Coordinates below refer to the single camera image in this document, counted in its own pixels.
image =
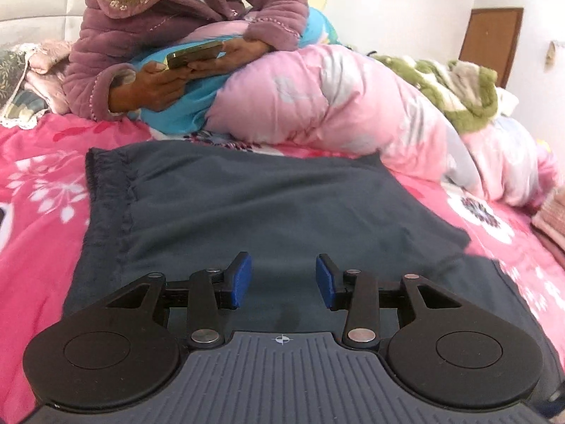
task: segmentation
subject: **white headboard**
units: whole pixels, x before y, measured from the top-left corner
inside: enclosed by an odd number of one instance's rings
[[[0,49],[45,39],[78,38],[84,0],[0,0]]]

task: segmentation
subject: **gray ribbed base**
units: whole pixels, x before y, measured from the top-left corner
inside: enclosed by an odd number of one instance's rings
[[[44,406],[28,424],[541,424],[525,405],[490,413],[446,411],[398,386],[377,356],[331,334],[236,333],[191,354],[163,391],[126,410],[94,415]]]

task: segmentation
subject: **pillow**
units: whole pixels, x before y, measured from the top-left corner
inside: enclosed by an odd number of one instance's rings
[[[0,51],[0,120],[25,78],[25,53]]]
[[[32,129],[48,110],[44,98],[33,91],[21,90],[8,103],[0,124],[10,128],[17,125],[21,129]]]
[[[502,89],[502,87],[497,87],[496,93],[498,95],[498,112],[502,116],[509,118],[516,110],[520,100],[506,89]]]

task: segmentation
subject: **metal screw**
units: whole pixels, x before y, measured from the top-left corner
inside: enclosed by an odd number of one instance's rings
[[[377,335],[374,331],[369,330],[368,328],[354,328],[353,330],[350,330],[347,337],[351,339],[351,341],[355,342],[371,342],[377,337]]]
[[[218,332],[211,330],[211,328],[201,328],[193,332],[190,337],[194,342],[199,342],[200,344],[210,344],[220,339]]]

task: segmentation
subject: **smartphone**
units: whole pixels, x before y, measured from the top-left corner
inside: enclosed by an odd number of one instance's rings
[[[217,58],[222,50],[221,41],[212,41],[203,45],[181,49],[167,54],[167,65],[169,69],[187,66],[196,60],[211,60]]]

